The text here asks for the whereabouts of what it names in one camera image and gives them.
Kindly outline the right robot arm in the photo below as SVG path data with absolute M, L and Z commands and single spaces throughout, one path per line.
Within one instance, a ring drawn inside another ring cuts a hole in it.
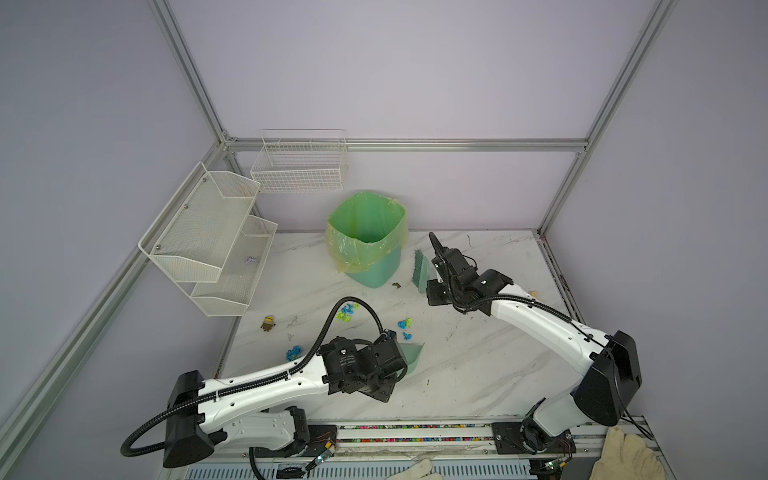
M 481 312 L 531 336 L 564 359 L 580 380 L 528 411 L 519 426 L 522 448 L 547 450 L 565 431 L 592 421 L 613 427 L 629 414 L 642 385 L 635 340 L 618 330 L 607 334 L 591 328 L 525 292 L 513 279 L 477 265 L 456 248 L 429 234 L 437 277 L 428 282 L 431 306 L 449 305 L 459 313 Z

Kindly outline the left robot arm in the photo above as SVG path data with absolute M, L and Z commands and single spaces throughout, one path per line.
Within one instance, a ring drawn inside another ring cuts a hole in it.
M 132 458 L 160 451 L 167 469 L 237 443 L 292 456 L 311 440 L 306 413 L 295 400 L 360 393 L 386 403 L 407 371 L 392 330 L 374 341 L 336 337 L 297 360 L 239 377 L 204 379 L 189 371 L 177 378 L 165 411 L 131 433 L 120 453 Z

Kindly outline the green hand brush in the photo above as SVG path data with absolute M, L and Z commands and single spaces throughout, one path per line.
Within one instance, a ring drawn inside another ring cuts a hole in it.
M 420 294 L 425 294 L 430 280 L 430 262 L 421 249 L 414 251 L 412 282 Z

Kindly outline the green plastic dustpan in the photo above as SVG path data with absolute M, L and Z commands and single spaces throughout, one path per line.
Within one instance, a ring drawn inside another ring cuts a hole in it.
M 407 364 L 408 374 L 413 374 L 417 369 L 424 345 L 421 343 L 400 343 L 400 348 Z

